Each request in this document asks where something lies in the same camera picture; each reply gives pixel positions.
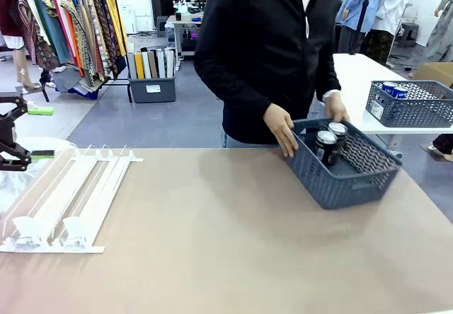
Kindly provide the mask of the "yellow hanging garment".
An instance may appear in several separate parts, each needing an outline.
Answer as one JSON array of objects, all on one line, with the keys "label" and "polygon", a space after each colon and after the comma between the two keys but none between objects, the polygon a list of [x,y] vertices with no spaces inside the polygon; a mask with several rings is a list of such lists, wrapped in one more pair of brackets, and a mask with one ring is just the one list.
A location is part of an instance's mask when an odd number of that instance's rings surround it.
[{"label": "yellow hanging garment", "polygon": [[120,21],[118,9],[115,3],[115,0],[106,0],[107,5],[108,5],[108,10],[110,13],[110,17],[112,18],[113,21],[113,27],[115,30],[115,34],[117,36],[117,41],[119,44],[120,48],[120,54],[122,56],[126,55],[125,51],[125,44],[124,44],[124,38],[122,36],[122,22]]}]

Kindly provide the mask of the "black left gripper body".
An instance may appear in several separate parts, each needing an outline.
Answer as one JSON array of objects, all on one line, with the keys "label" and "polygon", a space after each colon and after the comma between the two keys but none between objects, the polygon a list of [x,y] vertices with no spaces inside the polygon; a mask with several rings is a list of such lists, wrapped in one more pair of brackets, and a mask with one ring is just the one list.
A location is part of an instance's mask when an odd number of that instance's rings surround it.
[{"label": "black left gripper body", "polygon": [[15,123],[10,117],[0,115],[0,151],[14,149],[15,145]]}]

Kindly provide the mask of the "orange hanging garment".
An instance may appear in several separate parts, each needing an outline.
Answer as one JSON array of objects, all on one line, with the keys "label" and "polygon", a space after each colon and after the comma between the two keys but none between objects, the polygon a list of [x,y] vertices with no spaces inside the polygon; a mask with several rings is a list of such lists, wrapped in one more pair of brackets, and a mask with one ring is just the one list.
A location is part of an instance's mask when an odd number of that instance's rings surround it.
[{"label": "orange hanging garment", "polygon": [[78,48],[76,34],[74,32],[74,24],[73,24],[73,21],[72,21],[72,18],[71,18],[71,14],[67,10],[64,10],[64,12],[65,12],[65,15],[66,15],[67,20],[68,20],[69,30],[70,30],[71,38],[72,38],[72,41],[73,41],[73,44],[74,44],[74,56],[76,58],[76,63],[77,63],[77,66],[79,68],[79,72],[81,74],[81,77],[84,77],[85,73],[84,73],[84,69],[83,69],[83,67],[81,65],[79,48]]}]

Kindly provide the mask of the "black plastic stool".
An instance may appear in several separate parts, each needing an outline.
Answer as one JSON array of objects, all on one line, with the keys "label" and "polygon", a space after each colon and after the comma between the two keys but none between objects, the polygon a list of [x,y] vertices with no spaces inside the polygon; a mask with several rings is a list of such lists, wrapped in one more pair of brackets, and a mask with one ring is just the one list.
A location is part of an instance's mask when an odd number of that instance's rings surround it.
[{"label": "black plastic stool", "polygon": [[419,25],[417,23],[405,22],[401,24],[402,36],[399,39],[399,47],[415,47],[418,37]]}]

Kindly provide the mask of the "grey plastic woven basket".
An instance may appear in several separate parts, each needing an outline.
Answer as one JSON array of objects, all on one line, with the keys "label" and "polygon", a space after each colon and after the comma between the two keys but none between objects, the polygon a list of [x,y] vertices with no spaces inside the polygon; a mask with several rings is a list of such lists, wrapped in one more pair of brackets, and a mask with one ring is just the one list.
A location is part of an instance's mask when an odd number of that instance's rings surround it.
[{"label": "grey plastic woven basket", "polygon": [[366,111],[390,128],[450,128],[453,126],[453,90],[436,81],[392,81],[409,88],[398,100],[382,90],[383,81],[373,81]]},{"label": "grey plastic woven basket", "polygon": [[402,166],[349,122],[345,145],[334,149],[329,165],[316,157],[316,133],[328,130],[329,119],[295,120],[299,148],[287,162],[300,183],[323,209],[341,209],[382,199]]}]

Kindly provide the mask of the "person's right hand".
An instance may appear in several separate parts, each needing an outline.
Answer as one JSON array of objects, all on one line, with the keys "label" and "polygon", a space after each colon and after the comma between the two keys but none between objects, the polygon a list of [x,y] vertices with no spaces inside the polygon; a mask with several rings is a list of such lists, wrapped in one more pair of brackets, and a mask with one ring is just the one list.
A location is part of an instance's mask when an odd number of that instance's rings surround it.
[{"label": "person's right hand", "polygon": [[286,157],[293,157],[299,148],[299,144],[292,133],[294,125],[289,113],[280,106],[272,103],[265,111],[263,120],[277,139],[284,155]]}]

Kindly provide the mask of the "white coat on mannequin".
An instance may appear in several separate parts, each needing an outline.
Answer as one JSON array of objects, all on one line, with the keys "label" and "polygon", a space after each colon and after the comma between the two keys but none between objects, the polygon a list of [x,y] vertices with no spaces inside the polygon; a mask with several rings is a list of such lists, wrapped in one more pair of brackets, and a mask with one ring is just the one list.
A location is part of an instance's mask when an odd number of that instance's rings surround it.
[{"label": "white coat on mannequin", "polygon": [[379,0],[372,29],[395,34],[408,0]]}]

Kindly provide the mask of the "mannequin legs with shoes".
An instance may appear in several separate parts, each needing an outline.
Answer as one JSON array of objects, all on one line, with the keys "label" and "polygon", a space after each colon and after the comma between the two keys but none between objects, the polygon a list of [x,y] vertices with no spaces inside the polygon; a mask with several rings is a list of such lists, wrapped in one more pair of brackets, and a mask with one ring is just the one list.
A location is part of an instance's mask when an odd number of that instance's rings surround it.
[{"label": "mannequin legs with shoes", "polygon": [[28,73],[28,63],[23,47],[19,50],[13,51],[13,61],[17,71],[17,81],[24,88],[39,89],[40,85],[38,83],[33,83],[30,80]]}]

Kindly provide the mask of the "person's left hand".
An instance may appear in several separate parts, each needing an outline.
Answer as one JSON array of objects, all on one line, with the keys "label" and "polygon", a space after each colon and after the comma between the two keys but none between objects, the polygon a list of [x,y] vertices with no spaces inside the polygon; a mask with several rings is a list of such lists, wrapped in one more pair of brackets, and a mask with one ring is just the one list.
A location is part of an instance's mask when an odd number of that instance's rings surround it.
[{"label": "person's left hand", "polygon": [[339,92],[334,92],[325,99],[326,116],[334,122],[349,122],[350,117]]}]

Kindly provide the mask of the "white dispenser pusher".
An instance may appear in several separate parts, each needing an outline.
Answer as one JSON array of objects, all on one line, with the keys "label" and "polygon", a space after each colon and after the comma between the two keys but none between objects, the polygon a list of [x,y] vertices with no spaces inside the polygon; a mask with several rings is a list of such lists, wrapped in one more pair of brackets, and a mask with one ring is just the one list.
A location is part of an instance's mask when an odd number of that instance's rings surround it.
[{"label": "white dispenser pusher", "polygon": [[20,238],[29,238],[37,241],[42,240],[43,222],[29,216],[19,216],[13,219],[13,223],[19,232]]},{"label": "white dispenser pusher", "polygon": [[63,220],[68,240],[86,240],[86,223],[78,216],[70,216]]}]

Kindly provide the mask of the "grey folded cloth pile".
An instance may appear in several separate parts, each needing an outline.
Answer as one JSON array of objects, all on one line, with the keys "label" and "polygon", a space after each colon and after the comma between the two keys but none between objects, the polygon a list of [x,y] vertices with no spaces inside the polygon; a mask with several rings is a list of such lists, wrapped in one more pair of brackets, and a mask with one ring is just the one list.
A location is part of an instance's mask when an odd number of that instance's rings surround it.
[{"label": "grey folded cloth pile", "polygon": [[59,93],[74,93],[74,87],[79,84],[82,76],[78,69],[66,67],[61,71],[56,68],[50,72],[51,79],[55,85],[55,90]]}]

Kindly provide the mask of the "person in black jacket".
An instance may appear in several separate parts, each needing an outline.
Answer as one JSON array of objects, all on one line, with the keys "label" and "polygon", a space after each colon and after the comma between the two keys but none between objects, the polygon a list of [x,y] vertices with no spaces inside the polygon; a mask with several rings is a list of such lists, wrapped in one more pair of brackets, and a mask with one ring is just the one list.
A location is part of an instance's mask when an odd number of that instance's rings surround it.
[{"label": "person in black jacket", "polygon": [[[247,87],[304,119],[317,98],[319,52],[335,45],[339,0],[207,0],[194,67],[223,102],[228,88]],[[251,145],[275,145],[264,120],[224,133]]]}]

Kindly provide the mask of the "dark patterned hanging garment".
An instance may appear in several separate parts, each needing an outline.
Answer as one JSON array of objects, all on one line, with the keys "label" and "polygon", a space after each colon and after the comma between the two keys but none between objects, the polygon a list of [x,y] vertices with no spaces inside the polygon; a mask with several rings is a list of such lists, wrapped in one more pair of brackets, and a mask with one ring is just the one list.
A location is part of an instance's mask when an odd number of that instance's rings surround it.
[{"label": "dark patterned hanging garment", "polygon": [[116,47],[115,43],[112,42],[110,32],[110,26],[107,18],[107,13],[105,9],[104,0],[93,0],[94,7],[96,10],[97,21],[101,27],[101,37],[102,37],[102,46],[103,54],[105,56],[106,65],[108,71],[112,72],[113,77],[117,77],[118,69],[116,64]]}]

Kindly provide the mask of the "black beverage can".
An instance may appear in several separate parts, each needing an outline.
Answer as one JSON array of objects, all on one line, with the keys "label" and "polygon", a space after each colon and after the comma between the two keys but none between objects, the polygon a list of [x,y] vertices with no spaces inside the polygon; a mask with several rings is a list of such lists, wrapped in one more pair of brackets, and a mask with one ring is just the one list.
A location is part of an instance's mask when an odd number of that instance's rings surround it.
[{"label": "black beverage can", "polygon": [[316,157],[324,165],[329,165],[331,156],[337,144],[337,136],[328,130],[320,130],[316,133]]}]

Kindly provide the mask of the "white can dispenser rack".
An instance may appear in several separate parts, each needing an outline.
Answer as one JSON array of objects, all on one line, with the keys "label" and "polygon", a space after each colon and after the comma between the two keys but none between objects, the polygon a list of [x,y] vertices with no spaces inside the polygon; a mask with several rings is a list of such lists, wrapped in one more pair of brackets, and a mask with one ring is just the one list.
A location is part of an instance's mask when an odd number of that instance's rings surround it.
[{"label": "white can dispenser rack", "polygon": [[[101,254],[95,244],[101,226],[131,163],[139,163],[129,146],[68,149],[0,219],[0,252]],[[20,238],[13,219],[29,216],[43,222],[42,240]],[[86,223],[86,240],[68,240],[63,220],[78,216]]]}]

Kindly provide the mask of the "maroon hanging garment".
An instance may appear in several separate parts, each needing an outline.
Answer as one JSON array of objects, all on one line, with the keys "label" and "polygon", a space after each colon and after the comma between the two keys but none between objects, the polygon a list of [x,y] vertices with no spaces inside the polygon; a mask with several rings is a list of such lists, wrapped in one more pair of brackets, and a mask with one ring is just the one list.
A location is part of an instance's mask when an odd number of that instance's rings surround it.
[{"label": "maroon hanging garment", "polygon": [[0,0],[0,31],[3,36],[21,36],[21,30],[11,15],[13,6],[17,9],[18,0]]}]

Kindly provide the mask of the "black Pepsi can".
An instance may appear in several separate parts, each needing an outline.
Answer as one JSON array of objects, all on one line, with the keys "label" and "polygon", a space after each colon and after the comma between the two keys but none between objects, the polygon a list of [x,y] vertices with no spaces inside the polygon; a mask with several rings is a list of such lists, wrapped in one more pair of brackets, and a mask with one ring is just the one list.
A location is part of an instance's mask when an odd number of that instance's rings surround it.
[{"label": "black Pepsi can", "polygon": [[329,122],[328,131],[336,136],[336,151],[340,151],[345,145],[348,135],[348,128],[340,122]]}]

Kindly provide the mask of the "brown patterned hanging garment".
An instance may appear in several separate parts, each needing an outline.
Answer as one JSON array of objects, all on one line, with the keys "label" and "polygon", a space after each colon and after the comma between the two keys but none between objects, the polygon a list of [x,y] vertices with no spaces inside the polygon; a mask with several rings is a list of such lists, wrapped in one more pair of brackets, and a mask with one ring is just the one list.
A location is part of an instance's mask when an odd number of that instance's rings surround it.
[{"label": "brown patterned hanging garment", "polygon": [[53,48],[40,35],[40,27],[27,0],[18,0],[18,15],[25,46],[34,65],[51,71],[60,63]]}]

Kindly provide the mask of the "beige green patterned garment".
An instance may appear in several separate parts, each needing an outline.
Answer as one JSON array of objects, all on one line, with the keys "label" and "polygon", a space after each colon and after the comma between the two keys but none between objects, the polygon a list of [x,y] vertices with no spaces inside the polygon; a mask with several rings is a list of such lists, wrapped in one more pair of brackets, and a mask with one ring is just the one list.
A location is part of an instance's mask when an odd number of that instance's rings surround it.
[{"label": "beige green patterned garment", "polygon": [[61,0],[59,5],[71,14],[76,34],[81,65],[85,76],[84,85],[94,91],[103,82],[103,64],[99,54],[92,20],[91,3],[88,0]]}]

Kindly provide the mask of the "grey metal workbench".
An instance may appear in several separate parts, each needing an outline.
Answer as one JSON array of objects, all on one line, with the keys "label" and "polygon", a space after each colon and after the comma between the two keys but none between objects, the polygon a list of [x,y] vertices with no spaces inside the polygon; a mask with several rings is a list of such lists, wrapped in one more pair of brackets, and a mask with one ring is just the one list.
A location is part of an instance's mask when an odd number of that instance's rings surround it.
[{"label": "grey metal workbench", "polygon": [[166,23],[174,29],[175,49],[177,60],[183,61],[195,53],[202,22],[202,14],[184,13],[180,16],[170,16]]}]

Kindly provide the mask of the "brown cardboard box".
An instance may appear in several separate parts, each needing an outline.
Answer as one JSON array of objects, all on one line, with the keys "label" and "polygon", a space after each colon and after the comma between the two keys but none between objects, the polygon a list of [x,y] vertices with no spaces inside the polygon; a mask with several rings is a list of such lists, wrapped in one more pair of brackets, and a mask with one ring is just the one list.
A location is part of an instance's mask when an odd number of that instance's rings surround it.
[{"label": "brown cardboard box", "polygon": [[422,64],[415,72],[415,80],[437,81],[453,89],[453,62],[430,62]]}]

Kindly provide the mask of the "grey plastic storage bin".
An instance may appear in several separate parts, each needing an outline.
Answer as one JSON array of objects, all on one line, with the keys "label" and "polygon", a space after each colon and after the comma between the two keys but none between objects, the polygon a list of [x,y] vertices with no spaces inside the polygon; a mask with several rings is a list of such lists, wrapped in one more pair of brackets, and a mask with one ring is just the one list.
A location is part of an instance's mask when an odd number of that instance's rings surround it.
[{"label": "grey plastic storage bin", "polygon": [[171,103],[176,101],[176,78],[130,79],[134,103]]}]

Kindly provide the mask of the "brown sample board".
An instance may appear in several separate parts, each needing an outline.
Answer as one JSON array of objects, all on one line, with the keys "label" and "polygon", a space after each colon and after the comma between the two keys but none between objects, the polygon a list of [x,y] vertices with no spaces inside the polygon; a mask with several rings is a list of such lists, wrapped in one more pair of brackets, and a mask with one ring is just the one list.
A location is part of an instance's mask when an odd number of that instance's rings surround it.
[{"label": "brown sample board", "polygon": [[148,60],[149,60],[149,67],[151,70],[151,77],[153,79],[157,79],[159,77],[158,75],[158,68],[157,68],[157,63],[156,63],[156,54],[154,50],[149,50],[147,52],[148,55]]}]

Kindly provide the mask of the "teal hanging garment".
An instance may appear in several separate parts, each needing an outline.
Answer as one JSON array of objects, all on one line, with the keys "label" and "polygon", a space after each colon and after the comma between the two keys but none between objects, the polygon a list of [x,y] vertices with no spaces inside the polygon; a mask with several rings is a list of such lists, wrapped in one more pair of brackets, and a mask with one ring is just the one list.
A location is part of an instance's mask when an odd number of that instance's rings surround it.
[{"label": "teal hanging garment", "polygon": [[34,0],[43,30],[50,41],[51,46],[58,56],[61,64],[72,64],[72,55],[69,51],[64,32],[58,17],[51,16],[42,0]]}]

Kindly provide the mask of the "black stand pole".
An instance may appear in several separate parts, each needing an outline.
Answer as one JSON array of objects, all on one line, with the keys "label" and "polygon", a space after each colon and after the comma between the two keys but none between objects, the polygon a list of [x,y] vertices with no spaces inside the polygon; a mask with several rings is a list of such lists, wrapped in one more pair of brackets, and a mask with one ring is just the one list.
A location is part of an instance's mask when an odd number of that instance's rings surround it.
[{"label": "black stand pole", "polygon": [[369,5],[369,0],[363,0],[362,9],[360,11],[360,17],[359,17],[359,20],[358,20],[358,23],[357,23],[357,29],[354,32],[353,38],[352,38],[352,45],[351,45],[351,48],[350,48],[350,51],[349,51],[350,55],[354,55],[356,53],[357,41],[358,41],[358,38],[359,38],[359,36],[361,34],[361,31],[362,31],[362,24],[363,24],[363,20],[365,19],[365,14],[366,14],[366,10],[367,10],[368,5]]}]

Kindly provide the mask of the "white side table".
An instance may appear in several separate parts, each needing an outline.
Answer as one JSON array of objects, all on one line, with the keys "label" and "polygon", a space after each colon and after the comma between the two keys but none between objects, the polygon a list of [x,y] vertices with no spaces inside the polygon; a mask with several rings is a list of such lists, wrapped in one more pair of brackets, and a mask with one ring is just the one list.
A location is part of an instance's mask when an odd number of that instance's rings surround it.
[{"label": "white side table", "polygon": [[373,81],[402,81],[404,77],[363,54],[334,54],[334,64],[341,84],[342,99],[348,111],[350,122],[367,135],[375,135],[385,147],[397,156],[405,135],[453,134],[450,128],[388,128],[383,126],[366,111],[367,98]]}]

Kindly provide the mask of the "person's right forearm black sleeve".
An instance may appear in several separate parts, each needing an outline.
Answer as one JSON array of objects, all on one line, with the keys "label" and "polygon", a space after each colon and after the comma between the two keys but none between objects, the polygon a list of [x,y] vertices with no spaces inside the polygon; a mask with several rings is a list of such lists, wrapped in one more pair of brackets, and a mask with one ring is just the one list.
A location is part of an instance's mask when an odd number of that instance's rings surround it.
[{"label": "person's right forearm black sleeve", "polygon": [[263,121],[271,105],[269,98],[252,88],[228,88],[222,95],[224,102],[224,129],[227,133],[243,130],[250,123]]}]

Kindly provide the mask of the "person's left forearm black sleeve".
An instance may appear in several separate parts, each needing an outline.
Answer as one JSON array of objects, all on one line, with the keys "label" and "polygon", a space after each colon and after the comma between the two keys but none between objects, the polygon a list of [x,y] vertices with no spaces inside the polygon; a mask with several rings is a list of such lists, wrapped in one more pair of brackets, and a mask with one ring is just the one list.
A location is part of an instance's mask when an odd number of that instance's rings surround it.
[{"label": "person's left forearm black sleeve", "polygon": [[319,52],[319,62],[316,74],[316,94],[319,101],[324,102],[334,93],[339,93],[341,86],[335,71],[333,60],[334,44],[328,43]]}]

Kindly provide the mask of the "light grey sample board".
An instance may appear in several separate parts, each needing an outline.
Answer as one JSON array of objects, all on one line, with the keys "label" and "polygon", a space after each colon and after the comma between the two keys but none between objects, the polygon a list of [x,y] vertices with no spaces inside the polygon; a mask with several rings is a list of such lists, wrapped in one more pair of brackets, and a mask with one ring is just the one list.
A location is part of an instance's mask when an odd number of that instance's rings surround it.
[{"label": "light grey sample board", "polygon": [[166,77],[171,79],[174,77],[175,72],[175,54],[171,49],[165,50],[166,55]]},{"label": "light grey sample board", "polygon": [[165,67],[164,51],[162,49],[157,49],[156,58],[158,60],[159,78],[164,79],[164,78],[166,78],[166,67]]}]

